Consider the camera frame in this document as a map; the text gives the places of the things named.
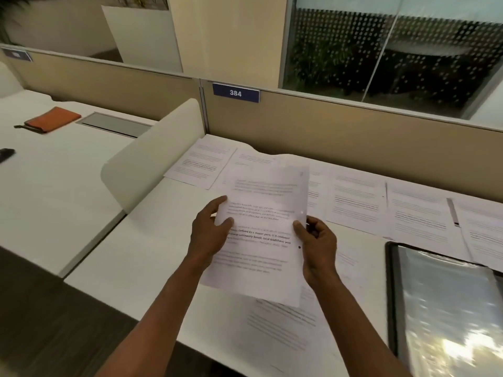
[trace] white desk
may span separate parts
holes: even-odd
[[[0,148],[17,152],[0,164],[0,246],[59,276],[124,216],[100,171],[132,140],[75,123],[47,135],[13,128],[57,105],[83,116],[103,110],[66,103],[27,90],[0,99]]]
[[[218,194],[171,179],[157,187],[65,279],[69,284],[139,320],[187,252],[191,223]],[[386,240],[328,223],[339,240],[367,250],[373,268],[362,307],[387,341]],[[252,298],[199,285],[178,341],[229,366],[257,377],[264,374],[247,359],[227,329],[239,320]],[[315,375],[347,375],[342,361],[331,359]]]

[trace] paper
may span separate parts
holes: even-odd
[[[474,261],[503,271],[503,204],[467,197],[454,207]]]
[[[164,177],[210,189],[236,148],[205,136],[203,139],[198,139],[164,174]]]
[[[388,217],[393,240],[471,261],[454,226],[445,196],[405,182],[388,182]]]
[[[233,217],[234,226],[201,283],[298,307],[302,243],[292,224],[306,221],[308,177],[307,167],[270,166],[233,174],[215,224]]]
[[[325,220],[325,208],[328,199],[330,177],[322,172],[311,169],[309,173],[309,193],[307,214]]]
[[[386,237],[384,177],[338,167],[330,180],[326,220]]]
[[[211,189],[223,190],[229,175],[235,172],[267,167],[270,165],[279,165],[280,160],[272,155],[257,152],[252,149],[238,149],[231,156],[229,162],[217,177],[217,180]]]
[[[337,272],[360,300],[368,267],[364,251],[346,246],[337,251]],[[304,377],[316,374],[317,364],[327,357],[342,361],[318,299],[305,281],[299,308],[257,300],[242,327],[238,345],[253,354],[267,374]]]

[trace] person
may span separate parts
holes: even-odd
[[[186,257],[96,377],[164,376],[199,279],[234,223],[232,218],[219,226],[214,223],[212,215],[226,200],[226,196],[216,198],[198,213],[192,222]],[[318,298],[349,375],[411,377],[338,277],[336,235],[318,218],[308,217],[307,223],[314,230],[309,232],[300,222],[293,222],[294,231],[303,243],[304,278]]]

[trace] person's right hand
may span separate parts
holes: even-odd
[[[303,243],[304,278],[311,288],[315,288],[326,279],[337,276],[337,237],[318,218],[308,215],[307,223],[309,223],[311,228],[314,227],[318,233],[317,236],[309,233],[299,221],[293,222],[293,229]]]

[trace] orange pouch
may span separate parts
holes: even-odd
[[[78,113],[54,107],[43,115],[25,121],[24,126],[14,126],[14,128],[25,128],[39,134],[46,134],[80,118],[81,116]]]

